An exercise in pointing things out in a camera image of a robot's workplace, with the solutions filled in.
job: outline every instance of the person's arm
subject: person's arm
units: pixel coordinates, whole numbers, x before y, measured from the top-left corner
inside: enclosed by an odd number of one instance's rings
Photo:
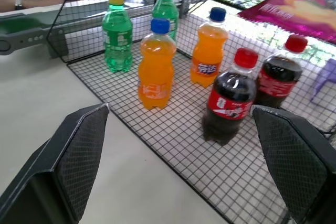
[[[22,0],[25,9],[62,4],[63,0]]]

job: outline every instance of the snack bag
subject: snack bag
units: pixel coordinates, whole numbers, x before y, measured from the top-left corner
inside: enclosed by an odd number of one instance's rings
[[[239,16],[336,44],[335,10],[336,0],[265,0]]]

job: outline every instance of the green soda bottle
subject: green soda bottle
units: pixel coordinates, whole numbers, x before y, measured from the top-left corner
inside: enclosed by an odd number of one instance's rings
[[[170,37],[176,41],[176,32],[178,21],[178,9],[173,0],[157,0],[154,10],[153,18],[165,18],[170,21]]]
[[[112,72],[128,71],[132,65],[132,22],[124,7],[124,0],[110,0],[102,27],[105,61]]]

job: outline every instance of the red label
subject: red label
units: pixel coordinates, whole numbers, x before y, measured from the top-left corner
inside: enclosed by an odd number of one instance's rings
[[[166,98],[168,91],[167,84],[148,84],[144,85],[142,83],[139,84],[139,91],[147,98],[150,99],[163,99]]]
[[[221,65],[220,62],[216,64],[206,64],[193,58],[191,69],[196,74],[211,77],[216,76],[218,74],[220,65]]]
[[[229,120],[241,120],[248,114],[251,102],[234,102],[219,95],[215,89],[212,88],[208,106],[216,114],[222,118]]]
[[[259,90],[271,95],[272,97],[286,97],[294,88],[296,81],[278,81],[262,69],[258,75]]]

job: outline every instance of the wire mesh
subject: wire mesh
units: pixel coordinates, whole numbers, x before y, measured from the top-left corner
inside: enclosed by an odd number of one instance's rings
[[[235,16],[236,9],[223,4],[227,4],[227,0],[215,1],[181,1],[187,4],[190,13],[179,20],[176,39],[179,52],[173,59],[176,84],[163,110],[147,111],[137,93],[137,69],[141,61],[139,40],[150,32],[154,0],[126,0],[134,41],[133,66],[127,73],[110,72],[103,58],[101,21],[107,0],[66,3],[49,41],[63,61],[69,62],[73,73],[98,98],[109,102],[115,115],[227,222],[285,223],[288,219],[285,204],[263,159],[252,118],[242,123],[237,136],[228,145],[220,147],[217,143],[204,142],[200,121],[211,87],[204,89],[191,84],[189,69],[190,55],[198,40],[197,28],[206,21],[213,6],[224,7],[228,12],[225,24],[230,38],[224,47],[222,70],[233,62],[238,48],[248,47],[259,53],[253,72],[256,78],[262,62],[277,50],[273,42],[278,38],[281,43],[285,42],[288,33],[278,29],[267,36],[271,26],[245,21]],[[230,6],[237,6],[237,3],[231,1]],[[260,34],[266,34],[267,40],[260,39]],[[302,77],[282,107],[328,132],[334,129],[336,122],[336,84],[328,81],[335,69],[312,61],[322,52],[320,48],[310,47],[308,51],[308,58],[302,57],[300,61]]]
[[[285,204],[268,173],[253,120],[244,121],[227,146],[205,142],[200,121],[211,88],[191,84],[190,58],[180,53],[173,60],[176,85],[168,106],[146,110],[138,99],[139,42],[132,52],[128,73],[111,74],[103,55],[69,68],[229,223],[281,220]]]

